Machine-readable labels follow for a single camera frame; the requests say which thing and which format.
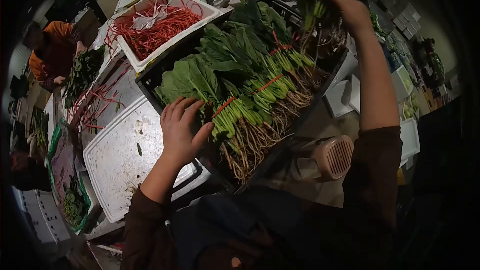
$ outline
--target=dark clothing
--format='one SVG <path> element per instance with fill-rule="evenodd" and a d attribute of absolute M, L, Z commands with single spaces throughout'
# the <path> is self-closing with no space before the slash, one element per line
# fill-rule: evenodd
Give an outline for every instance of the dark clothing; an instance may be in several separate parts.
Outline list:
<path fill-rule="evenodd" d="M 395 231 L 401 148 L 399 126 L 360 132 L 343 208 L 261 187 L 203 196 L 171 213 L 138 189 L 121 267 L 231 269 L 232 258 L 242 269 L 381 267 Z"/>
<path fill-rule="evenodd" d="M 42 190 L 51 192 L 49 171 L 28 156 L 28 153 L 15 151 L 10 155 L 10 183 L 20 191 Z"/>

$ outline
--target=spinach bunch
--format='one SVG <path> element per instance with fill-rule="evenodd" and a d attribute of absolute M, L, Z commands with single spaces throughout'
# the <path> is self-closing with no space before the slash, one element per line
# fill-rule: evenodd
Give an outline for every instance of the spinach bunch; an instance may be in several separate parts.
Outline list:
<path fill-rule="evenodd" d="M 36 135 L 36 143 L 40 152 L 46 153 L 48 150 L 48 131 L 49 115 L 43 111 L 37 110 L 33 116 L 33 127 Z"/>
<path fill-rule="evenodd" d="M 85 214 L 87 213 L 84 197 L 79 194 L 78 182 L 70 175 L 70 187 L 63 184 L 65 191 L 65 199 L 63 201 L 63 212 L 66 216 L 67 222 L 73 227 L 78 227 Z"/>
<path fill-rule="evenodd" d="M 73 60 L 73 67 L 62 97 L 65 108 L 70 109 L 79 100 L 82 93 L 90 88 L 97 78 L 103 63 L 105 45 L 97 50 L 84 51 Z"/>

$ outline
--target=woman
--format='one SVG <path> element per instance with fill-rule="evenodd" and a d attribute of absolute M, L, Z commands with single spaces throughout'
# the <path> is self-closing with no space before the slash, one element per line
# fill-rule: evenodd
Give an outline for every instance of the woman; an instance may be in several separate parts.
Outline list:
<path fill-rule="evenodd" d="M 23 33 L 23 45 L 32 49 L 28 64 L 40 86 L 53 92 L 70 75 L 74 57 L 87 48 L 72 24 L 53 21 L 43 31 L 31 22 Z"/>
<path fill-rule="evenodd" d="M 161 115 L 164 151 L 133 195 L 123 269 L 313 269 L 383 266 L 396 225 L 399 111 L 386 59 L 366 6 L 333 0 L 355 38 L 361 75 L 360 134 L 343 183 L 343 208 L 269 188 L 206 195 L 169 211 L 180 169 L 207 141 L 190 124 L 204 104 L 178 98 Z"/>

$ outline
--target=white plastic bag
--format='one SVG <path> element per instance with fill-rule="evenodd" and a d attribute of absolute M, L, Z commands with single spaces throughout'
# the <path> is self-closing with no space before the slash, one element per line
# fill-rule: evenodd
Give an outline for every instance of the white plastic bag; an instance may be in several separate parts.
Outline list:
<path fill-rule="evenodd" d="M 157 1 L 155 0 L 155 6 L 153 7 L 153 16 L 146 17 L 140 13 L 136 13 L 140 17 L 133 19 L 133 27 L 134 29 L 141 31 L 141 30 L 149 30 L 153 27 L 153 25 L 162 19 L 167 17 L 167 7 L 168 3 L 165 5 L 159 5 L 157 7 Z"/>

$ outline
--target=stack of boxes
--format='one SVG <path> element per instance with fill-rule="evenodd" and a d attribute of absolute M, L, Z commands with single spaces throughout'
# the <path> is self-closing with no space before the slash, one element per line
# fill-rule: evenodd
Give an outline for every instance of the stack of boxes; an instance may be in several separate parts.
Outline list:
<path fill-rule="evenodd" d="M 413 38 L 422 28 L 418 21 L 420 15 L 408 0 L 378 0 L 385 8 L 386 15 L 390 17 L 398 29 L 403 32 L 407 39 Z"/>
<path fill-rule="evenodd" d="M 413 38 L 417 32 L 422 28 L 418 21 L 420 15 L 415 8 L 409 3 L 406 9 L 393 19 L 393 23 L 403 32 L 407 39 Z"/>

